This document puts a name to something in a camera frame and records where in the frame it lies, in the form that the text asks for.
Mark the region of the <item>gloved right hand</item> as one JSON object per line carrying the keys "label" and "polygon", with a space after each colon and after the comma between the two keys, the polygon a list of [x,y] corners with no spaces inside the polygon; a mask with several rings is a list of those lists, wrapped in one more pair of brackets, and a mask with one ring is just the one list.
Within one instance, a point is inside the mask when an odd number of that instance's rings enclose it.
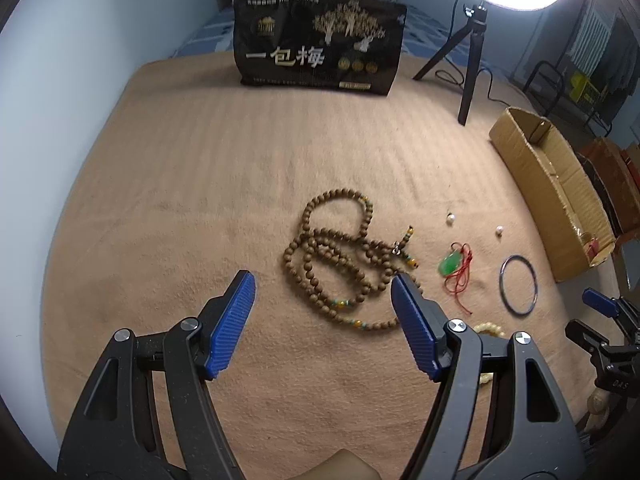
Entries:
{"label": "gloved right hand", "polygon": [[595,388],[587,399],[587,421],[585,432],[591,434],[604,427],[610,414],[611,393],[601,388]]}

